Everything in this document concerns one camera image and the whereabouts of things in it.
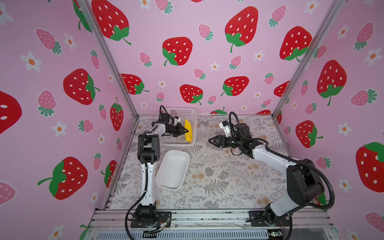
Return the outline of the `yellow paper napkin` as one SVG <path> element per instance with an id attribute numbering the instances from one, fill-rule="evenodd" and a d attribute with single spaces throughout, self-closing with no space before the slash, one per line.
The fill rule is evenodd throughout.
<path id="1" fill-rule="evenodd" d="M 188 131 L 185 133 L 185 139 L 187 142 L 191 143 L 193 141 L 193 131 L 192 124 L 188 119 L 185 119 L 185 129 Z"/>

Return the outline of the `white plastic tray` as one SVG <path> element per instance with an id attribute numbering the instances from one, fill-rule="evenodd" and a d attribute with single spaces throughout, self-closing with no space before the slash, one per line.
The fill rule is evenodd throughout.
<path id="1" fill-rule="evenodd" d="M 157 187 L 169 192 L 178 192 L 184 184 L 190 159 L 186 152 L 167 151 L 155 177 Z"/>

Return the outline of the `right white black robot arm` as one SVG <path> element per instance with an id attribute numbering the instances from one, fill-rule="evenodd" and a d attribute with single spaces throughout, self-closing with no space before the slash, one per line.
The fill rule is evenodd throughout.
<path id="1" fill-rule="evenodd" d="M 217 148 L 237 148 L 241 154 L 271 166 L 287 179 L 286 193 L 265 207 L 263 220 L 267 224 L 276 224 L 282 216 L 304 208 L 324 193 L 321 176 L 312 161 L 295 160 L 273 151 L 268 141 L 252 138 L 245 123 L 233 125 L 224 121 L 220 128 L 225 134 L 209 139 L 210 144 Z"/>

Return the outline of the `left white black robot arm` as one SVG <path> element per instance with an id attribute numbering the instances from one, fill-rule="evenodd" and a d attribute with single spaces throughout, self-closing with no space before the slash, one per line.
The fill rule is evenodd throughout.
<path id="1" fill-rule="evenodd" d="M 157 217 L 155 191 L 155 170 L 161 156 L 160 138 L 163 135 L 174 138 L 189 132 L 181 124 L 179 117 L 172 117 L 164 112 L 152 123 L 152 129 L 138 136 L 138 160 L 142 167 L 142 196 L 140 197 L 134 216 L 141 223 L 154 224 Z"/>

